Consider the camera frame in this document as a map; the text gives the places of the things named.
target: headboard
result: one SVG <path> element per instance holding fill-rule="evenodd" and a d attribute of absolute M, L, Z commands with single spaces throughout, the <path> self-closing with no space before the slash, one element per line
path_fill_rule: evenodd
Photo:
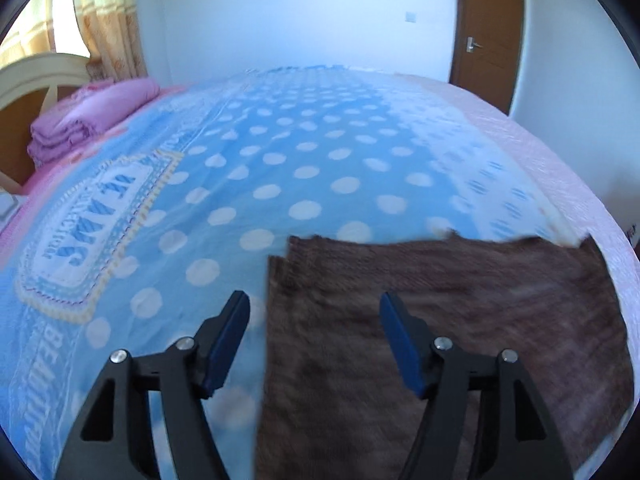
<path fill-rule="evenodd" d="M 0 173 L 24 184 L 34 172 L 27 153 L 41 111 L 89 82 L 87 58 L 47 52 L 0 70 Z"/>

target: curtain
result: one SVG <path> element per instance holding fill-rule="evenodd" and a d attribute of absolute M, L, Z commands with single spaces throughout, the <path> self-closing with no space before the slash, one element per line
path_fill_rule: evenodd
<path fill-rule="evenodd" d="M 146 76 L 136 0 L 74 0 L 92 80 Z"/>
<path fill-rule="evenodd" d="M 0 68 L 23 57 L 55 50 L 53 0 L 30 0 L 0 44 Z"/>

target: white wall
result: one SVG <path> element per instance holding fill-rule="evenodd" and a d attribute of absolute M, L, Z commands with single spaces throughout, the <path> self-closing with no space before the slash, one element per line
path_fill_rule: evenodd
<path fill-rule="evenodd" d="M 526 3 L 511 117 L 552 148 L 626 230 L 640 221 L 640 69 L 597 0 Z"/>
<path fill-rule="evenodd" d="M 449 78 L 456 0 L 161 1 L 166 47 L 161 20 L 149 18 L 158 0 L 138 0 L 143 47 L 153 75 L 165 49 L 176 84 L 334 63 Z"/>

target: door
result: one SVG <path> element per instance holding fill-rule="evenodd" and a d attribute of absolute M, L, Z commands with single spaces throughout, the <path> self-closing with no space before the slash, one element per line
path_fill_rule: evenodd
<path fill-rule="evenodd" d="M 450 83 L 509 113 L 520 64 L 524 0 L 458 0 Z"/>

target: door handle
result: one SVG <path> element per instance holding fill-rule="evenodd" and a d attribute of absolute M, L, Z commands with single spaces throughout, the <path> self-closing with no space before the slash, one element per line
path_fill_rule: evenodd
<path fill-rule="evenodd" d="M 466 51 L 473 52 L 475 47 L 484 48 L 482 45 L 476 43 L 473 36 L 466 38 Z"/>

